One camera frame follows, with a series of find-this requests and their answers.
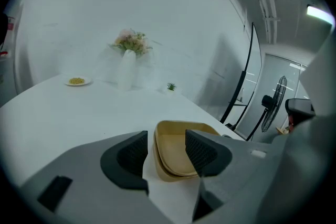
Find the small plate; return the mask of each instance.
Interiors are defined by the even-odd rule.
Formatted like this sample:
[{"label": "small plate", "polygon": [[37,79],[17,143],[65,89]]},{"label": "small plate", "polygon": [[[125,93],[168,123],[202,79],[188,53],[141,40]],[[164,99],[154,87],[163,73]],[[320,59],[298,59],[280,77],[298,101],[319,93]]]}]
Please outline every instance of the small plate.
[{"label": "small plate", "polygon": [[[70,79],[73,79],[73,78],[81,78],[81,79],[84,79],[84,83],[81,83],[81,84],[70,84],[69,83],[69,80]],[[72,77],[67,77],[64,81],[64,84],[65,85],[68,85],[68,86],[83,86],[83,85],[86,85],[86,84],[89,84],[92,80],[88,77],[83,77],[83,76],[72,76]]]}]

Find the small green plant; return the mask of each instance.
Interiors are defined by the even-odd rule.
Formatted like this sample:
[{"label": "small green plant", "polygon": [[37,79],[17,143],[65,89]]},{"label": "small green plant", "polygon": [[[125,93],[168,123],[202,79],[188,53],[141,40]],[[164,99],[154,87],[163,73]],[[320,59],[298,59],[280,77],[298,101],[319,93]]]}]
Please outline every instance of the small green plant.
[{"label": "small green plant", "polygon": [[173,83],[168,83],[167,86],[168,86],[168,90],[174,91],[176,89],[176,85]]}]

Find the food on plate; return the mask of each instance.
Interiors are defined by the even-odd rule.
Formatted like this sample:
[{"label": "food on plate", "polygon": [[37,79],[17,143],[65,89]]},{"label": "food on plate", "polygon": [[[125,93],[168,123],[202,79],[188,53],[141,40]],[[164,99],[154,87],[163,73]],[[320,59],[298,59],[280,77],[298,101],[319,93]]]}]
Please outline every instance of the food on plate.
[{"label": "food on plate", "polygon": [[85,82],[85,79],[82,79],[82,78],[69,79],[69,83],[72,84],[72,85],[83,84],[84,82]]}]

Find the white table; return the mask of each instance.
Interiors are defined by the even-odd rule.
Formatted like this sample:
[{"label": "white table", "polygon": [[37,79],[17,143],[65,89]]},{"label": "white table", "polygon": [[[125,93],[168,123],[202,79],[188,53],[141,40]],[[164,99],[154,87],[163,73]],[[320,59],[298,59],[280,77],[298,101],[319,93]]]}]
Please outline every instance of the white table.
[{"label": "white table", "polygon": [[174,222],[190,222],[198,179],[160,180],[152,150],[155,126],[161,120],[204,122],[220,134],[241,138],[180,94],[169,97],[149,89],[120,92],[97,80],[69,87],[64,81],[63,75],[46,80],[0,109],[1,157],[12,183],[21,186],[72,147],[147,130],[149,154],[143,177],[149,182],[150,199]]}]

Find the standing fan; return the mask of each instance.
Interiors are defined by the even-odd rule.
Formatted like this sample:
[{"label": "standing fan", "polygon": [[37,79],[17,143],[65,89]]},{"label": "standing fan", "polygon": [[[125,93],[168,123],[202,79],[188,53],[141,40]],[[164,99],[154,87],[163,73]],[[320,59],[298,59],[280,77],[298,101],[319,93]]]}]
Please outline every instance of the standing fan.
[{"label": "standing fan", "polygon": [[287,86],[287,79],[285,76],[283,76],[279,80],[279,83],[277,85],[273,98],[271,96],[264,95],[264,97],[262,98],[261,104],[265,107],[265,110],[263,114],[261,115],[261,118],[258,121],[257,125],[254,127],[253,131],[250,133],[250,135],[246,139],[246,141],[249,141],[249,139],[252,137],[254,132],[258,129],[264,117],[265,117],[264,121],[261,125],[261,131],[264,133],[268,130],[268,128],[270,127],[271,123],[273,122],[273,120],[275,119],[279,111],[282,100],[284,99],[286,86]]}]

